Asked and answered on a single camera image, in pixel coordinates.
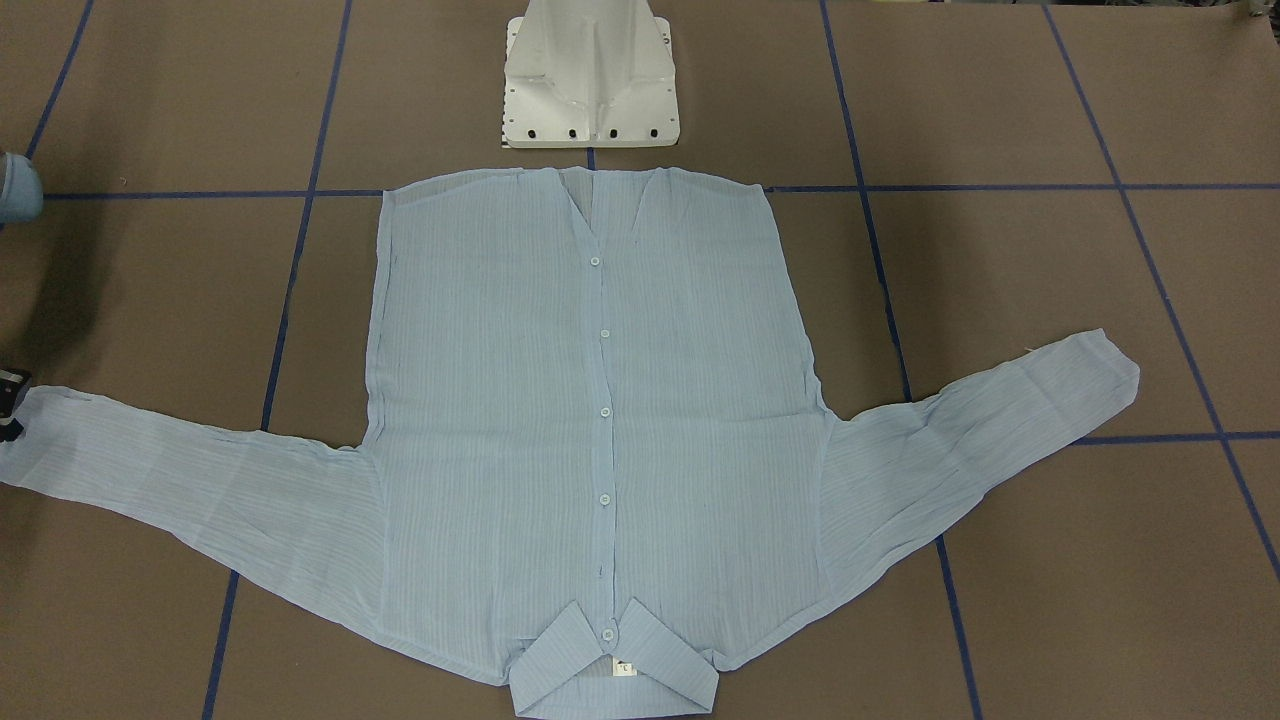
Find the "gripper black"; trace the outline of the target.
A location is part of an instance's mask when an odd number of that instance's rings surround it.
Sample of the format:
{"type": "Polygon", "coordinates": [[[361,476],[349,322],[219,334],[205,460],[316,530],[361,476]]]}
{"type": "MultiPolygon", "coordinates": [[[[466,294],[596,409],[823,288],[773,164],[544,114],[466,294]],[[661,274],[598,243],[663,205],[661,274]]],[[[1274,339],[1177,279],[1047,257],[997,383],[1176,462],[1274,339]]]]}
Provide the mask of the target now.
{"type": "Polygon", "coordinates": [[[29,372],[3,368],[1,369],[1,442],[13,442],[20,437],[24,427],[17,418],[17,410],[23,402],[31,387],[32,374],[29,372]]]}

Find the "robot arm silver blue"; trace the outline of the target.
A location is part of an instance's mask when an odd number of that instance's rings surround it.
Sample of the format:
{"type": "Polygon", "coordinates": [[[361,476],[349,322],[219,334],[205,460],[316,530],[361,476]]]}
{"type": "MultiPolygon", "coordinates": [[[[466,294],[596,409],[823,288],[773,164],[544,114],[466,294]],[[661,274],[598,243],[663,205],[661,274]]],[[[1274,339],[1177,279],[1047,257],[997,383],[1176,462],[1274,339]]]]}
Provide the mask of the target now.
{"type": "MultiPolygon", "coordinates": [[[[19,154],[3,152],[1,223],[32,222],[44,209],[44,190],[31,160],[19,154]]],[[[1,369],[1,442],[20,437],[24,427],[17,409],[29,388],[32,374],[4,366],[1,369]]]]}

